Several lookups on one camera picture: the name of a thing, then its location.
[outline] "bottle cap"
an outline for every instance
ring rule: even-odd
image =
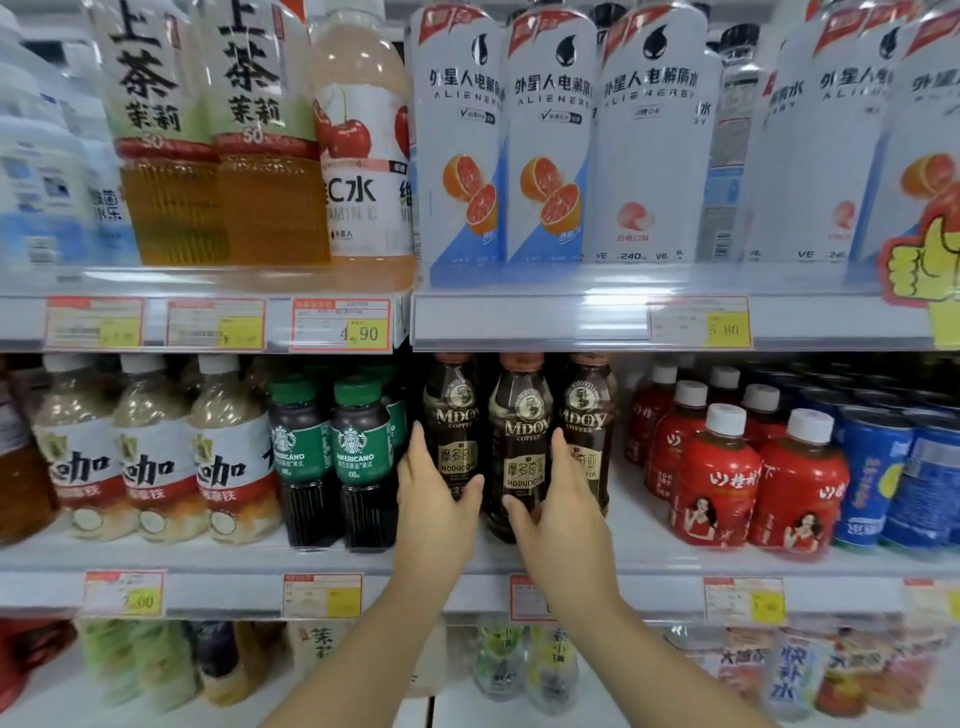
[[[684,407],[707,406],[707,386],[700,381],[681,379],[677,382],[677,390],[674,392],[673,401],[682,404]]]
[[[267,385],[270,398],[277,404],[299,404],[317,398],[317,385],[307,376],[285,376]]]
[[[163,356],[158,353],[122,353],[120,368],[129,375],[144,375],[166,369]]]
[[[240,357],[235,353],[202,353],[197,357],[202,375],[223,375],[240,371]]]
[[[380,401],[383,389],[380,382],[368,376],[350,375],[333,384],[333,399],[344,407],[362,407]]]
[[[780,406],[780,390],[769,384],[748,384],[743,393],[743,406],[755,412],[776,412]]]
[[[735,404],[712,404],[707,408],[707,429],[718,435],[739,437],[747,424],[747,412]]]
[[[795,409],[790,413],[786,433],[794,440],[812,445],[825,445],[833,434],[833,418],[815,409]]]
[[[723,365],[710,370],[710,386],[717,389],[736,389],[740,383],[740,370]]]

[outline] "bottle label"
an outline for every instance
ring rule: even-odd
[[[207,108],[218,151],[316,159],[303,3],[207,0],[196,7],[203,19],[211,79]]]
[[[389,424],[368,430],[353,425],[332,429],[334,463],[343,482],[373,483],[390,473],[394,456]]]
[[[317,143],[334,255],[413,254],[407,108],[386,88],[317,93]]]

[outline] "drink label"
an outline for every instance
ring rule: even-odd
[[[386,88],[330,84],[317,92],[317,143],[334,255],[411,255],[407,108]]]

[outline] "can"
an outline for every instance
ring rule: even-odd
[[[882,409],[848,408],[843,453],[850,486],[833,528],[835,544],[876,546],[912,443],[913,425],[905,417]]]
[[[911,419],[916,436],[881,540],[929,552],[947,544],[960,513],[960,420],[946,413]]]

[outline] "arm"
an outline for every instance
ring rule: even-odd
[[[344,643],[293,689],[260,728],[390,728],[417,659],[473,557],[483,476],[457,503],[414,424],[397,466],[394,575]]]
[[[504,505],[527,570],[634,728],[774,725],[650,631],[620,598],[610,530],[559,429],[540,522],[513,497]]]

